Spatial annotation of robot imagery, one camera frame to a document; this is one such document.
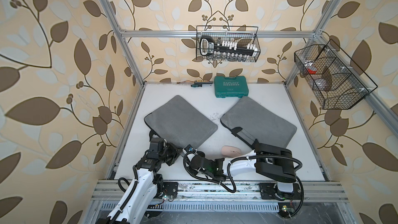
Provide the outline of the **grey laptop bag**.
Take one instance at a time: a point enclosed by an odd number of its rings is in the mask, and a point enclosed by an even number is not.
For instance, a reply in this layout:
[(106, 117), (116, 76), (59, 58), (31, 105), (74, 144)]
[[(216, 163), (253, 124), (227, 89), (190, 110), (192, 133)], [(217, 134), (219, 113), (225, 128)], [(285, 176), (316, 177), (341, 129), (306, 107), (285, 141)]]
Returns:
[(255, 142), (286, 148), (297, 131), (295, 125), (248, 96), (242, 97), (220, 122), (252, 149)]
[(199, 148), (218, 130), (215, 123), (180, 95), (148, 114), (144, 122), (157, 136), (181, 148)]

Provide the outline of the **pink computer mouse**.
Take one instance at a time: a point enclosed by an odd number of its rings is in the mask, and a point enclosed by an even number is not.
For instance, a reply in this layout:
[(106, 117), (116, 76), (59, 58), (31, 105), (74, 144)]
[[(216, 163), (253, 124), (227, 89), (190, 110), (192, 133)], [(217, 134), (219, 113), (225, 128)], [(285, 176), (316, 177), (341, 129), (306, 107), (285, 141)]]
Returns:
[(223, 146), (221, 148), (221, 154), (229, 158), (234, 158), (242, 155), (241, 150), (233, 146)]

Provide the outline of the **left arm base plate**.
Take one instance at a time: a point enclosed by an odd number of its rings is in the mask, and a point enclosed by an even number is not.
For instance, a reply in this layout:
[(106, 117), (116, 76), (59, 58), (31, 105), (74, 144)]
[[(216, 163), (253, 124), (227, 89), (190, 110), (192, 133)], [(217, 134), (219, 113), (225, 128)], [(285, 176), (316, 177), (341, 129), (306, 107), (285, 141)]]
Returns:
[(178, 194), (178, 182), (166, 181), (163, 183), (163, 189), (161, 191), (161, 197), (167, 201), (174, 201)]

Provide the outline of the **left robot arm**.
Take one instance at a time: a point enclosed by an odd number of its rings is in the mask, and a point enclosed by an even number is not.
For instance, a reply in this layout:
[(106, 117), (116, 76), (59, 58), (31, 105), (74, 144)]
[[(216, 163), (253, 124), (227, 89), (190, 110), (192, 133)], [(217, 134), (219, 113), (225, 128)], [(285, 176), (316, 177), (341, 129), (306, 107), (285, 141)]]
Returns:
[(153, 138), (149, 149), (133, 166), (134, 178), (116, 207), (98, 224), (139, 224), (152, 199), (165, 195), (161, 166), (171, 166), (179, 157), (182, 148), (162, 138)]

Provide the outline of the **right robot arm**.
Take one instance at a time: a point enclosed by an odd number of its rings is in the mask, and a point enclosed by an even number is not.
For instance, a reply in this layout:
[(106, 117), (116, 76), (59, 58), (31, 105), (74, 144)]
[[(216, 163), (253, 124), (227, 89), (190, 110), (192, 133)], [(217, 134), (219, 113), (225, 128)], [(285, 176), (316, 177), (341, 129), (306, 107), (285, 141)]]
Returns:
[(296, 172), (302, 162), (292, 156), (289, 149), (257, 143), (251, 152), (234, 158), (210, 160), (192, 147), (183, 157), (185, 171), (193, 178), (221, 186), (229, 193), (237, 192), (234, 177), (256, 172), (276, 182), (278, 197), (294, 193), (294, 183), (300, 183)]

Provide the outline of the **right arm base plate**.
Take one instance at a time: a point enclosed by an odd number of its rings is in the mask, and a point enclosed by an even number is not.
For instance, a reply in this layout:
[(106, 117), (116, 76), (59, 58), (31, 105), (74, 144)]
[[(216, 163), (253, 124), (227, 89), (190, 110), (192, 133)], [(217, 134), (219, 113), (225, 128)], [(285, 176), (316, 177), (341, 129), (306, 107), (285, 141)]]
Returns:
[(293, 184), (292, 193), (279, 191), (276, 183), (260, 183), (259, 189), (262, 200), (300, 200), (303, 196), (303, 190), (299, 184)]

